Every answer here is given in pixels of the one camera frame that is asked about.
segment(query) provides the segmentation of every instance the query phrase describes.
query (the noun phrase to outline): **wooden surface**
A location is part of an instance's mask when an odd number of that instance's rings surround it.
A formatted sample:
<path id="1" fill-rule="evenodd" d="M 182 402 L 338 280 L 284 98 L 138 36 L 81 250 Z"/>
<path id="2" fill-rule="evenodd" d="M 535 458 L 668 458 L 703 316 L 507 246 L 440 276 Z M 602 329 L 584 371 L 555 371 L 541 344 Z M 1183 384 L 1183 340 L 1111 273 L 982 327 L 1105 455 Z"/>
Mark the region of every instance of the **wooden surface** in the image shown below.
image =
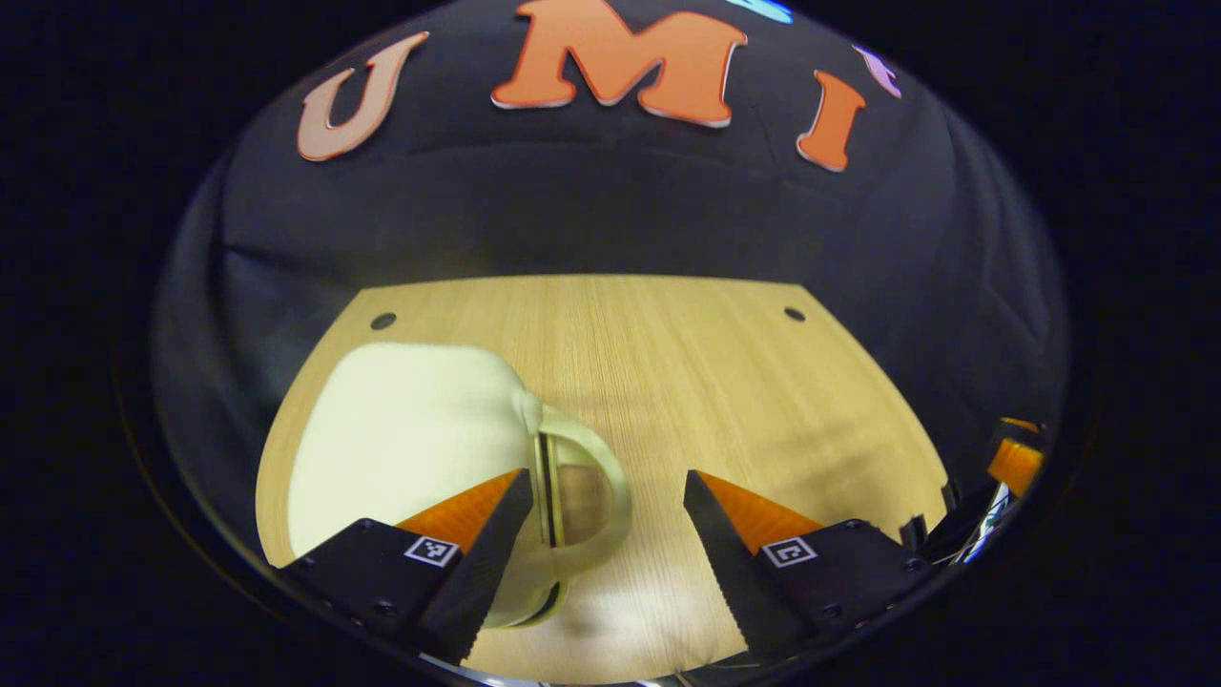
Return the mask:
<path id="1" fill-rule="evenodd" d="M 796 308 L 795 321 L 785 308 Z M 370 327 L 392 311 L 394 323 Z M 545 404 L 615 453 L 632 488 L 623 549 L 573 581 L 556 617 L 485 630 L 463 665 L 547 682 L 621 682 L 745 650 L 683 510 L 701 470 L 823 523 L 899 528 L 945 515 L 946 476 L 899 392 L 796 284 L 654 276 L 525 276 L 361 292 L 293 383 L 259 471 L 274 565 L 287 545 L 288 477 L 327 375 L 371 340 L 462 343 L 499 354 Z"/>

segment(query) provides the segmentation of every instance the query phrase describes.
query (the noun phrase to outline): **letter m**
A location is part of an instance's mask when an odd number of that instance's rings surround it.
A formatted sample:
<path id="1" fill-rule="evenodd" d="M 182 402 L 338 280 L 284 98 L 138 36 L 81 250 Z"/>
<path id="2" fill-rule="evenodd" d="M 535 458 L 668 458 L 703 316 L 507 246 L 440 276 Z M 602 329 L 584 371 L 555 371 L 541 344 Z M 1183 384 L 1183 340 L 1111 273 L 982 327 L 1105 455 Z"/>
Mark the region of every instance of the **letter m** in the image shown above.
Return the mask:
<path id="1" fill-rule="evenodd" d="M 729 124 L 725 77 L 734 48 L 746 44 L 736 28 L 695 12 L 678 12 L 640 33 L 603 0 L 534 0 L 518 7 L 530 17 L 513 81 L 492 92 L 504 109 L 559 107 L 576 85 L 563 77 L 576 60 L 598 103 L 610 106 L 661 65 L 656 83 L 640 92 L 640 106 L 662 117 L 709 127 Z"/>

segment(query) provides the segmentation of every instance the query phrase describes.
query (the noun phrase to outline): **mug handle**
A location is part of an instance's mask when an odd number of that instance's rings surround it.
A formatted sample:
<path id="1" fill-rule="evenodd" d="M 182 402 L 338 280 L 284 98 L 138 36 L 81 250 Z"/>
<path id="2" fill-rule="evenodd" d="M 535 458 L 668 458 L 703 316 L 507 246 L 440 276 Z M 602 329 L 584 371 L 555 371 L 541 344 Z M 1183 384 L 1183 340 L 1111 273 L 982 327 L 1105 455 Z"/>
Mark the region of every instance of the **mug handle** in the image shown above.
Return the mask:
<path id="1" fill-rule="evenodd" d="M 565 459 L 570 459 L 565 460 L 565 465 L 597 469 L 606 476 L 607 483 L 610 486 L 610 517 L 602 530 L 580 544 L 552 549 L 557 577 L 569 580 L 606 563 L 623 544 L 631 525 L 631 492 L 628 489 L 628 478 L 623 473 L 623 466 L 610 453 L 610 448 L 592 430 L 568 414 L 543 405 L 538 432 L 576 444 L 581 451 L 565 455 Z M 558 470 L 559 461 L 554 460 Z"/>

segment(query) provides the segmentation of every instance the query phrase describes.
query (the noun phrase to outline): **orange letter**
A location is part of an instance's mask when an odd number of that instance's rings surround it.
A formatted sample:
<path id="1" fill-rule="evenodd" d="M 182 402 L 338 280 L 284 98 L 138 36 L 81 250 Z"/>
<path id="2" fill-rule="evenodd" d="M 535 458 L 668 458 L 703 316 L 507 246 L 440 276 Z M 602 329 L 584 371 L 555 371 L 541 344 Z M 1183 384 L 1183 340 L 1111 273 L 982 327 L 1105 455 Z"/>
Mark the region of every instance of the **orange letter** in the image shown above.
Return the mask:
<path id="1" fill-rule="evenodd" d="M 360 107 L 347 122 L 331 123 L 331 105 L 339 84 L 357 70 L 335 74 L 305 96 L 305 111 L 297 127 L 297 150 L 302 157 L 320 162 L 354 149 L 372 135 L 389 111 L 398 85 L 398 72 L 411 52 L 411 48 L 424 43 L 429 32 L 416 33 L 369 57 L 369 82 L 360 99 Z"/>
<path id="2" fill-rule="evenodd" d="M 847 134 L 852 131 L 856 111 L 864 109 L 864 98 L 851 85 L 834 76 L 814 71 L 823 85 L 818 112 L 810 131 L 797 137 L 797 154 L 829 171 L 847 168 Z"/>
<path id="3" fill-rule="evenodd" d="M 564 81 L 571 54 L 593 96 L 614 105 L 662 65 L 657 82 L 640 92 L 640 106 L 662 117 L 711 127 L 729 124 L 723 99 L 729 59 L 746 44 L 736 28 L 694 12 L 678 12 L 632 34 L 603 0 L 535 0 L 518 7 L 530 29 L 513 81 L 492 92 L 504 109 L 559 107 L 576 87 Z"/>

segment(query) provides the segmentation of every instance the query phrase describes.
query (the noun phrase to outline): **hole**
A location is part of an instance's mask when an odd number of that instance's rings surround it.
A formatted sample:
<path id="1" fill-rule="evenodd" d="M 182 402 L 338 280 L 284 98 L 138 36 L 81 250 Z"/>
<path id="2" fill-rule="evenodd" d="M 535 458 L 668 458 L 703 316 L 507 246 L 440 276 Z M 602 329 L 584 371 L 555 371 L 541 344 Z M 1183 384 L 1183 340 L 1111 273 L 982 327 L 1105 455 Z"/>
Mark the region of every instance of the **hole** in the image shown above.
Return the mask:
<path id="1" fill-rule="evenodd" d="M 369 326 L 371 326 L 375 329 L 382 329 L 382 328 L 386 328 L 387 326 L 394 323 L 396 318 L 398 318 L 398 316 L 394 315 L 394 312 L 382 312 L 382 314 L 375 316 L 374 321 L 370 322 Z"/>

